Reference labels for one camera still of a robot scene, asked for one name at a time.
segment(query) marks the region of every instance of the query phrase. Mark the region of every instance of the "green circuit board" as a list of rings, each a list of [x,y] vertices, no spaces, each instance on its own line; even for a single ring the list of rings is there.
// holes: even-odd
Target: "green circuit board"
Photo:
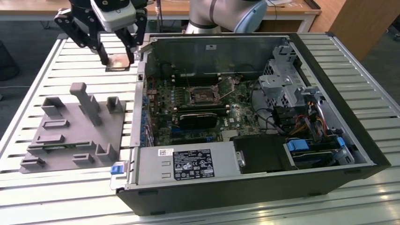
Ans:
[[[193,98],[200,90],[198,99]],[[249,88],[248,82],[238,82],[232,91],[229,83],[221,82],[218,85],[218,97],[224,97],[212,102],[208,96],[206,87],[174,87],[173,83],[165,80],[154,80],[154,84],[149,82],[149,90],[153,93],[150,103],[150,114],[153,120],[153,136],[154,145],[165,146],[180,143],[200,142],[221,142],[221,132],[226,130],[237,131],[238,135],[252,135],[260,133],[260,125],[253,116],[250,104],[248,103]],[[193,104],[222,105],[228,111],[228,116],[218,116],[217,123],[209,129],[180,129],[176,125],[176,117],[178,116],[173,108],[189,107]]]

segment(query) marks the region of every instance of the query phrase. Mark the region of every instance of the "blue latch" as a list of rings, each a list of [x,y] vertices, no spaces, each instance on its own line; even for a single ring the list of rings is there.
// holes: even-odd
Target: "blue latch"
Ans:
[[[306,141],[304,139],[290,140],[286,143],[286,146],[288,146],[289,151],[309,149]]]
[[[122,174],[124,173],[124,165],[113,165],[110,167],[110,174],[116,175],[116,174]]]
[[[338,137],[336,140],[337,140],[337,142],[338,142],[338,144],[340,144],[340,147],[344,147],[344,146],[345,146],[345,143],[344,143],[342,138]]]

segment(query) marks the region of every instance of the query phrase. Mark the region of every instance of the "desk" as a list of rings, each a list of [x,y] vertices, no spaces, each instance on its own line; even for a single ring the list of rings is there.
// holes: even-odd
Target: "desk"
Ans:
[[[60,8],[69,8],[68,0],[1,0],[0,21],[52,21]],[[189,19],[189,1],[162,0],[164,20]],[[284,4],[284,8],[268,7],[264,20],[301,21],[298,32],[310,28],[318,9],[310,9],[302,0],[293,0],[293,4]],[[149,20],[156,19],[154,4],[148,7]]]
[[[384,152],[392,168],[354,180],[326,195],[218,209],[138,217],[109,188],[109,168],[18,173],[26,146],[40,125],[45,96],[64,103],[72,82],[85,82],[97,101],[125,100],[120,160],[129,159],[137,63],[129,71],[104,72],[97,55],[58,39],[0,141],[0,223],[60,225],[381,224],[400,218],[400,108],[334,37],[300,34],[316,61]],[[108,53],[124,53],[113,34],[102,34]],[[310,82],[308,69],[302,72]]]

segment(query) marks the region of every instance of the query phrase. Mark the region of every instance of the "white sticker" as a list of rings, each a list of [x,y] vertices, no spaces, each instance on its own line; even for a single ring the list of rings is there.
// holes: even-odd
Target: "white sticker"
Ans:
[[[158,149],[158,156],[172,156],[173,149]]]
[[[204,173],[212,173],[213,170],[204,170]]]
[[[205,50],[216,50],[217,45],[205,45]]]

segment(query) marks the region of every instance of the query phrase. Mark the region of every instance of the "motherboard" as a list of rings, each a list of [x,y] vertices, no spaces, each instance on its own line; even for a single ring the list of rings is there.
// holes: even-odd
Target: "motherboard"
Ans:
[[[229,141],[261,132],[238,75],[148,79],[154,146]]]

